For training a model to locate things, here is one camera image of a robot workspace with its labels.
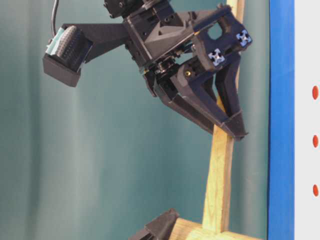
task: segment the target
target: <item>black 3d-printed part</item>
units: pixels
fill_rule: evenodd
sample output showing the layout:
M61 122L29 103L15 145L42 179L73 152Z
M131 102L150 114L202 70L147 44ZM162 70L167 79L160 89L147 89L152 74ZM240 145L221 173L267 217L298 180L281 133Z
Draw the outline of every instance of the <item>black 3d-printed part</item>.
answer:
M179 214L174 209L170 209L146 224L144 229L128 240L169 240L177 218L179 218Z
M61 36L57 50L52 57L74 72L77 72L92 46L82 30L68 27Z
M82 40L92 43L85 63L125 45L153 97L159 97L166 106L210 134L214 125L236 140L247 134L236 75L240 52L247 49L252 38L233 16L230 6L219 4L216 10L174 12L168 0L105 0L105 7L112 17L122 16L123 23L62 26L76 28L83 34ZM222 34L212 39L208 30L216 24ZM83 51L86 50L88 45L84 44ZM176 59L185 53L192 53L192 58L177 64ZM80 61L72 57L71 64L63 55L58 55L56 62L52 59L45 55L45 72L75 86L79 79L75 70ZM217 105L213 85L224 109Z

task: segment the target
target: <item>red circle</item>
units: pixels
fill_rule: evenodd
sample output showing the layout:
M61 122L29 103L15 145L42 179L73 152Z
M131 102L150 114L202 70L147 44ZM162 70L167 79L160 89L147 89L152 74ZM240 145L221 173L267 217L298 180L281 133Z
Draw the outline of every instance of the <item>red circle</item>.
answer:
M312 97L314 100L319 97L319 88L317 86L314 86L312 89Z
M319 145L319 139L318 139L318 136L317 136L317 135L314 135L314 136L313 136L312 142L313 142L313 146L314 146L315 148L318 147L318 145Z
M313 185L313 194L318 197L319 196L319 189L317 185Z

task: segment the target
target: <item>wooden pole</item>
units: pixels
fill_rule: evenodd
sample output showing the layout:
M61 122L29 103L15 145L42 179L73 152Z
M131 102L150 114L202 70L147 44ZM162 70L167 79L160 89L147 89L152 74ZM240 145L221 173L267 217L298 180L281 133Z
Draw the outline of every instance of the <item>wooden pole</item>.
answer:
M245 0L227 0L227 4L232 7L232 13L238 21L242 22ZM236 76L236 85L238 86L238 84L239 71ZM218 105L223 108L220 99L218 99ZM202 227L217 234L229 229L233 150L234 139L219 127L215 126L213 130Z
M227 4L242 22L245 0L227 0ZM239 70L236 76L237 86L238 83ZM228 231L233 149L233 138L215 126L202 224L178 218L169 240L258 240Z

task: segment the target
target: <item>screw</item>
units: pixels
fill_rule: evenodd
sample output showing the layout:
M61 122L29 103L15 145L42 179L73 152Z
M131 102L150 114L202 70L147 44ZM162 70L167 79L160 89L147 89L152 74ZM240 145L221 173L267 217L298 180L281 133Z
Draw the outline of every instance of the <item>screw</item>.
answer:
M195 51L196 51L196 46L195 46L194 44L191 46L191 51L192 51L192 52L195 52Z
M185 71L184 73L187 77L190 77L191 76L191 72L189 70Z

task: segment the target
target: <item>wooden frame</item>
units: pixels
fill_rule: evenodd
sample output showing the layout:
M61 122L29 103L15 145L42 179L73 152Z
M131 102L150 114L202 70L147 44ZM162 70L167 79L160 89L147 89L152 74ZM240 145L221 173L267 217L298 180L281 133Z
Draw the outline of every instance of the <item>wooden frame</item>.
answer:
M227 4L242 22L245 0L227 0ZM202 224L178 218L169 240L257 240L228 231L234 140L216 126L212 139Z

